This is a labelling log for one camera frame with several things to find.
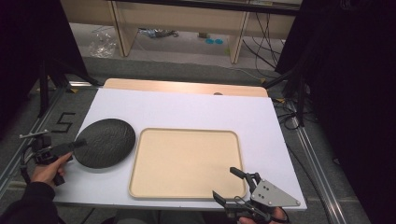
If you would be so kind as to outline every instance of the beige tray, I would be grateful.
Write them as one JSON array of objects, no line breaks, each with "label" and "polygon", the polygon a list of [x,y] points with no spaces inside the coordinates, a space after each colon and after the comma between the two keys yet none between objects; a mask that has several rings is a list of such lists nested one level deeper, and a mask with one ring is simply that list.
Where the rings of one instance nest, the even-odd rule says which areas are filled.
[{"label": "beige tray", "polygon": [[229,131],[146,129],[140,134],[129,192],[136,198],[243,197],[237,135]]}]

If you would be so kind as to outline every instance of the floor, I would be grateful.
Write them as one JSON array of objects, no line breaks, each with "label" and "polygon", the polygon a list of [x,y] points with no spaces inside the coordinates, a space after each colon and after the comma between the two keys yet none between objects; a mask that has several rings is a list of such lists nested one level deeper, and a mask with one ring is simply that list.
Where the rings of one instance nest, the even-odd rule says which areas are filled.
[{"label": "floor", "polygon": [[[178,36],[167,36],[150,38],[147,35],[138,34],[134,42],[131,53],[128,57],[121,57],[117,46],[117,39],[115,37],[115,31],[113,27],[99,26],[99,25],[86,25],[86,24],[70,24],[75,39],[77,40],[81,55],[84,57],[87,67],[89,65],[89,71],[95,71],[97,73],[103,72],[103,68],[100,67],[103,61],[100,61],[97,57],[92,56],[94,51],[92,46],[98,43],[98,40],[106,40],[104,36],[107,35],[109,43],[116,44],[113,51],[110,51],[109,60],[113,64],[132,64],[139,62],[147,63],[172,63],[182,65],[205,65],[210,67],[210,71],[213,71],[211,75],[216,76],[217,74],[222,76],[228,76],[233,74],[233,78],[244,79],[249,81],[256,81],[257,85],[260,85],[264,80],[271,80],[274,75],[274,68],[268,63],[263,62],[261,59],[257,59],[252,52],[243,46],[239,55],[237,64],[232,64],[229,57],[229,49],[227,46],[227,36],[225,35],[210,35],[210,40],[218,40],[220,44],[211,43],[210,40],[201,38],[196,33],[177,32]],[[275,64],[274,57],[271,51],[267,49],[259,49],[259,45],[262,42],[262,46],[268,48],[268,43],[262,38],[245,37],[247,45],[259,54],[272,65]],[[273,51],[276,51],[275,57],[278,57],[278,53],[282,51],[284,40],[271,40],[271,46]],[[107,77],[112,77],[112,72],[117,75],[120,74],[120,70],[128,75],[128,69],[120,67],[107,68],[103,73],[106,73]],[[180,73],[180,70],[171,69],[170,73]],[[150,73],[149,70],[140,70],[140,73]],[[282,90],[282,83],[279,86],[273,87],[268,90],[269,94],[273,98],[281,98],[280,94]],[[38,100],[37,91],[32,90],[32,99],[27,102],[19,114],[19,118],[15,120],[12,129],[6,139],[2,140],[0,147],[16,147],[18,141],[13,139],[19,135],[19,133],[28,133],[29,127],[33,126],[32,118],[35,113],[31,113],[32,110],[26,111],[26,108],[36,107],[32,105],[32,102]],[[86,94],[88,98],[94,96],[94,92],[89,90],[83,90],[80,92],[82,95]],[[279,116],[283,116],[290,112],[290,109],[285,104],[275,104],[276,113]],[[307,103],[306,110],[309,110],[309,102]],[[306,158],[303,147],[301,146],[301,140],[295,130],[290,130],[293,127],[293,121],[291,119],[284,120],[281,122],[282,132],[285,137],[285,141],[291,146],[290,157],[292,159],[295,172],[300,181],[301,188],[308,204],[308,210],[306,212],[290,213],[290,219],[293,223],[330,223],[329,214],[325,212],[326,206],[322,204],[321,197],[318,195],[317,185],[315,184],[315,174],[311,169],[310,163]],[[343,175],[342,169],[332,161],[332,150],[326,141],[326,137],[320,129],[320,125],[317,123],[315,115],[310,113],[305,116],[305,130],[310,137],[312,146],[317,150],[318,157],[322,166],[325,168],[325,175],[331,182],[332,190],[334,191],[338,202],[341,204],[342,210],[346,217],[347,222],[336,222],[334,223],[370,223],[364,211],[362,210],[359,200],[354,196],[353,189],[348,185],[347,179]],[[6,166],[7,160],[10,160],[12,156],[7,155],[2,159],[3,165],[0,166],[3,171]],[[21,197],[22,190],[18,187],[18,181],[20,178],[16,175],[16,182],[13,182],[11,188],[8,188],[6,194],[1,198],[2,205],[0,206],[0,212],[3,212],[6,204],[12,203]],[[104,219],[114,216],[115,209],[95,208],[92,210],[90,207],[70,207],[67,205],[59,206],[60,216],[67,223],[79,223],[84,220],[85,223],[101,223]]]}]

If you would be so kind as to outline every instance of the person's left hand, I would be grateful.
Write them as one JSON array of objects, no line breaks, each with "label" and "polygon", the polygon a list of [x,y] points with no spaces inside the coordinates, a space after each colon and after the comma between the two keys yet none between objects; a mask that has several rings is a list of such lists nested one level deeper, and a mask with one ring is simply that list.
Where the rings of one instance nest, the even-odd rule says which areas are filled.
[{"label": "person's left hand", "polygon": [[32,175],[32,182],[43,182],[55,188],[55,184],[53,183],[52,179],[57,173],[59,173],[60,176],[64,176],[64,164],[72,156],[72,154],[72,152],[64,154],[50,165],[37,165]]}]

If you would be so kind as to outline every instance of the black sleeve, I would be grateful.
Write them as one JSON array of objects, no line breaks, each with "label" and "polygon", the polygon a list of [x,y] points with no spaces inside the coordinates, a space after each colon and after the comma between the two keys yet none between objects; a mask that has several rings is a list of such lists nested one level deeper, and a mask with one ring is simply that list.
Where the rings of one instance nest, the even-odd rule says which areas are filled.
[{"label": "black sleeve", "polygon": [[55,191],[42,182],[32,182],[23,193],[22,198],[12,203],[0,216],[0,223],[36,224],[58,223],[58,211],[52,202]]}]

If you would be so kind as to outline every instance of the tray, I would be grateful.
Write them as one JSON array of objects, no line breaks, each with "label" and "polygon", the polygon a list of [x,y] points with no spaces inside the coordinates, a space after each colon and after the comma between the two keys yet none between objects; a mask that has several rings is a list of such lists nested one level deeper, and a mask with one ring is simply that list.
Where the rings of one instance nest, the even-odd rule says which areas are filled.
[{"label": "tray", "polygon": [[129,192],[145,199],[231,199],[246,194],[238,137],[230,131],[145,129],[139,138]]}]

